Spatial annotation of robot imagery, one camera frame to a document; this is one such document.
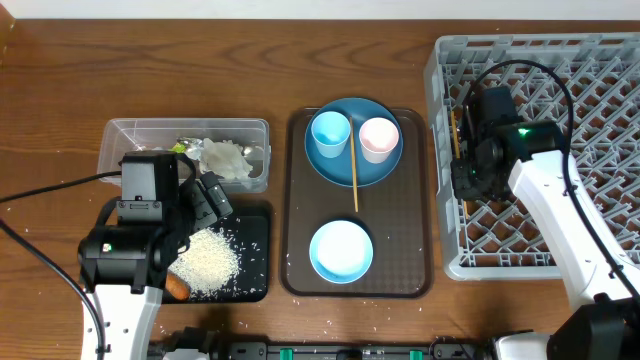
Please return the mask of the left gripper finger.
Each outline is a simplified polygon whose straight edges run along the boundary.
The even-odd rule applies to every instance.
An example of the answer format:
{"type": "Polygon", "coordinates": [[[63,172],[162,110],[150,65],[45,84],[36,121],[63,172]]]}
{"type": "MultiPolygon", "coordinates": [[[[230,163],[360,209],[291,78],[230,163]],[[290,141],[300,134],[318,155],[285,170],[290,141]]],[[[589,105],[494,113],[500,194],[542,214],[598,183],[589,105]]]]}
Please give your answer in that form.
{"type": "Polygon", "coordinates": [[[218,221],[218,215],[214,210],[215,203],[200,182],[192,186],[191,203],[194,210],[193,232],[213,226],[218,221]]]}
{"type": "Polygon", "coordinates": [[[213,172],[207,172],[199,178],[202,194],[210,210],[217,218],[225,218],[232,214],[233,208],[228,197],[213,172]]]}

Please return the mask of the green orange snack wrapper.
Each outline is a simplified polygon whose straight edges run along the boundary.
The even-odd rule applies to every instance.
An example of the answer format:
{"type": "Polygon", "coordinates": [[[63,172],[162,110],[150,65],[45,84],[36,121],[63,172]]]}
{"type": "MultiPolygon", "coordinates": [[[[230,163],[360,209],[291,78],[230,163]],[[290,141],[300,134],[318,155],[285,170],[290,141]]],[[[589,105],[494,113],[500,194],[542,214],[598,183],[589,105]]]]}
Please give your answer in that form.
{"type": "Polygon", "coordinates": [[[186,146],[182,143],[176,143],[172,148],[172,152],[175,153],[184,153],[186,151],[186,146]]]}

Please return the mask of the large white tissue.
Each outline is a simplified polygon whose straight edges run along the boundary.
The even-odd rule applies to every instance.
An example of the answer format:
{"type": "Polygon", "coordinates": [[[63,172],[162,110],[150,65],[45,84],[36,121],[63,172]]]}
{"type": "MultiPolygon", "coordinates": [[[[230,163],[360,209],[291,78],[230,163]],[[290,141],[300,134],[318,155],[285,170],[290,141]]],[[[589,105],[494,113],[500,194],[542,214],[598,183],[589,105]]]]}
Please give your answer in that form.
{"type": "Polygon", "coordinates": [[[226,180],[246,180],[253,166],[244,158],[242,148],[231,140],[203,140],[199,168],[201,173],[213,172],[226,180]]]}

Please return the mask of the small white tissue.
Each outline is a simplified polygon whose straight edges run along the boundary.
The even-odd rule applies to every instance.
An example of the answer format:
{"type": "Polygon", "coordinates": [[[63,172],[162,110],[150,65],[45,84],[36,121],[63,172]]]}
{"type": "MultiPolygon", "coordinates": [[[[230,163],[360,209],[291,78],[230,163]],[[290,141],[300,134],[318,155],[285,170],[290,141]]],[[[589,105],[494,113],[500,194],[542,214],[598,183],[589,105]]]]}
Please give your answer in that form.
{"type": "Polygon", "coordinates": [[[204,141],[200,138],[182,137],[177,140],[177,143],[182,143],[186,146],[184,154],[193,161],[199,161],[201,159],[202,151],[204,150],[204,141]]]}

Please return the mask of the orange carrot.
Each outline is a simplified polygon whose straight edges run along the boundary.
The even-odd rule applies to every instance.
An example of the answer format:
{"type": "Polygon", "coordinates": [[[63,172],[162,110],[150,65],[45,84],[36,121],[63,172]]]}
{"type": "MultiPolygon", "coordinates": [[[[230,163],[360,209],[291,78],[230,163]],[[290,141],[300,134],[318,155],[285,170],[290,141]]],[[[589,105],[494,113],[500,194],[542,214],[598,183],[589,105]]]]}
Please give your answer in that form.
{"type": "Polygon", "coordinates": [[[165,288],[168,293],[178,301],[186,301],[190,296],[189,286],[172,273],[167,274],[165,288]]]}

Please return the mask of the white bowl blue rim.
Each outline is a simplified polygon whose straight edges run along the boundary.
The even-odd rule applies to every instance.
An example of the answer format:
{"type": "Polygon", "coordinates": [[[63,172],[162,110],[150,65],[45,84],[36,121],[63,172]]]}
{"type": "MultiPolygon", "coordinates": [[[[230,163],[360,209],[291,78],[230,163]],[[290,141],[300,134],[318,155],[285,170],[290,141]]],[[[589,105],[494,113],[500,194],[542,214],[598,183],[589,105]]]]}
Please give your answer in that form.
{"type": "Polygon", "coordinates": [[[323,280],[338,285],[362,278],[373,263],[373,242],[367,231],[349,220],[330,221],[316,230],[309,260],[323,280]]]}

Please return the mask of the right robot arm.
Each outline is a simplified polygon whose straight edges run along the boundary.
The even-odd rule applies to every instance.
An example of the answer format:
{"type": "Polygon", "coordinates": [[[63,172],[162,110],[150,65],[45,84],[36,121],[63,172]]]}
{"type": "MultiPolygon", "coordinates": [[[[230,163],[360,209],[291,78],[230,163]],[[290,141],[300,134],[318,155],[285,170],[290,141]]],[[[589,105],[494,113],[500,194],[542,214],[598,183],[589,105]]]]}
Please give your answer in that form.
{"type": "Polygon", "coordinates": [[[559,268],[572,315],[551,335],[519,332],[492,342],[496,359],[636,359],[639,269],[616,242],[552,121],[527,122],[506,87],[465,101],[464,153],[451,164],[464,201],[515,196],[559,268]]]}

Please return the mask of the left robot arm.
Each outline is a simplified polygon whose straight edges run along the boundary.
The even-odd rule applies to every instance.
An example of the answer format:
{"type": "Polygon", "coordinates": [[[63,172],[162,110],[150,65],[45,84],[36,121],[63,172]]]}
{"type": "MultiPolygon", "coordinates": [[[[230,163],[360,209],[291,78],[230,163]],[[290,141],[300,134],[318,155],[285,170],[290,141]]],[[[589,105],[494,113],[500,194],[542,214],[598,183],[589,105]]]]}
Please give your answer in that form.
{"type": "Polygon", "coordinates": [[[190,238],[232,212],[217,176],[171,151],[133,151],[78,258],[84,294],[84,359],[144,359],[168,269],[190,238]]]}

